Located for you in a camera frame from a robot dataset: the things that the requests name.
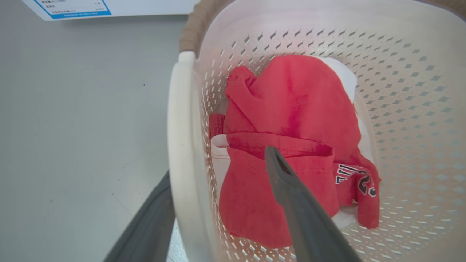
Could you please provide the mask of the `white perforated plastic laundry basket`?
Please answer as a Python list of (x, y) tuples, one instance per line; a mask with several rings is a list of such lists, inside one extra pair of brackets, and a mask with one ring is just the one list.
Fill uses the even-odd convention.
[(358, 78), (372, 130), (380, 227), (341, 229), (364, 262), (466, 262), (466, 19), (406, 0), (238, 0), (181, 52), (169, 88), (170, 182), (188, 262), (296, 262), (231, 236), (215, 199), (208, 117), (236, 66), (318, 55)]

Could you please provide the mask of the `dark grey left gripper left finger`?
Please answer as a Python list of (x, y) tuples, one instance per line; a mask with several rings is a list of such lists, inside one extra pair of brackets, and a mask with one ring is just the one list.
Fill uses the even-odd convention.
[(103, 262), (166, 262), (175, 218), (167, 171)]

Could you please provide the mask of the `white appliance with blue label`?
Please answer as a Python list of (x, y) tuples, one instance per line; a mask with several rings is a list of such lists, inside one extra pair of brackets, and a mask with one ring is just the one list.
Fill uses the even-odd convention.
[(186, 15), (200, 0), (22, 0), (44, 21)]

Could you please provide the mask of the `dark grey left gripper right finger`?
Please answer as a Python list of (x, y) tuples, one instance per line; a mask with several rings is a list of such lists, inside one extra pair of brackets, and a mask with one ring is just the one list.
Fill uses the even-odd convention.
[(284, 210), (297, 262), (362, 262), (275, 147), (265, 149), (273, 195)]

